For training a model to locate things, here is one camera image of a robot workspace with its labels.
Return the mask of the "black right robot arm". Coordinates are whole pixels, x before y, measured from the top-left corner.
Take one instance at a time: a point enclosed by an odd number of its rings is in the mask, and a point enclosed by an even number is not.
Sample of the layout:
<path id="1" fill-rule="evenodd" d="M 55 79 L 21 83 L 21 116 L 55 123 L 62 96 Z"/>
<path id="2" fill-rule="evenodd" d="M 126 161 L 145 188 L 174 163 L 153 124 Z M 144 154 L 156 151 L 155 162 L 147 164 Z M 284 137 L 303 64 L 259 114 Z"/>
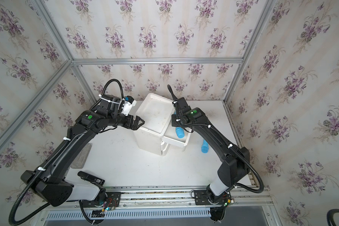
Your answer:
<path id="1" fill-rule="evenodd" d="M 206 195 L 211 203 L 219 202 L 233 188 L 243 188 L 249 192 L 260 194 L 264 191 L 264 183 L 260 174 L 250 163 L 250 151 L 246 147 L 239 148 L 227 139 L 209 120 L 200 108 L 191 108 L 184 98 L 177 98 L 170 85 L 167 88 L 173 98 L 176 113 L 171 116 L 173 127 L 183 128 L 187 132 L 198 133 L 215 151 L 221 160 L 217 178 L 206 188 Z M 259 183 L 254 189 L 239 181 L 252 172 Z"/>

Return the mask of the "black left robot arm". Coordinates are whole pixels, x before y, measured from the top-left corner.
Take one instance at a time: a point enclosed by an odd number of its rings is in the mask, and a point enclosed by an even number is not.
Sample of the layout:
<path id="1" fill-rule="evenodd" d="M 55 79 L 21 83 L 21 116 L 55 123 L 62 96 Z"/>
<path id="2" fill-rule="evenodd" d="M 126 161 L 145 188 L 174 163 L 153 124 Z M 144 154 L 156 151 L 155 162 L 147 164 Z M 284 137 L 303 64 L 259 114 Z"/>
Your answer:
<path id="1" fill-rule="evenodd" d="M 105 93 L 113 82 L 121 86 L 119 80 L 109 80 L 96 103 L 82 112 L 75 124 L 67 129 L 67 135 L 54 152 L 35 170 L 27 170 L 22 174 L 21 180 L 26 186 L 10 211 L 8 222 L 11 226 L 25 223 L 48 206 L 57 207 L 65 202 L 79 202 L 81 211 L 84 211 L 84 201 L 93 202 L 99 207 L 109 206 L 103 179 L 81 172 L 80 177 L 85 184 L 80 185 L 67 182 L 65 178 L 76 157 L 97 134 L 118 127 L 136 131 L 145 124 L 139 116 L 129 114 L 136 100 L 132 96 L 124 96 L 123 88 L 120 88 L 120 97 Z M 16 220 L 16 212 L 28 191 L 33 191 L 45 200 L 46 204 L 23 219 Z"/>

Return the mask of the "white plastic drawer cabinet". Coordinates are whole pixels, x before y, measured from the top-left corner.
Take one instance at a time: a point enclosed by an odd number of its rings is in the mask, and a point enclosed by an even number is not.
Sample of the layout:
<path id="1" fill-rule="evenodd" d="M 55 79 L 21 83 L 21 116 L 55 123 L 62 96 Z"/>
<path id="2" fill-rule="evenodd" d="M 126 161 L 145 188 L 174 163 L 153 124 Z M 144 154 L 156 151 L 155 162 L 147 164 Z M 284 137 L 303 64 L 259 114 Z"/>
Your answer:
<path id="1" fill-rule="evenodd" d="M 154 93 L 146 96 L 135 113 L 145 121 L 134 131 L 139 149 L 161 156 L 162 137 L 173 113 L 172 100 Z"/>

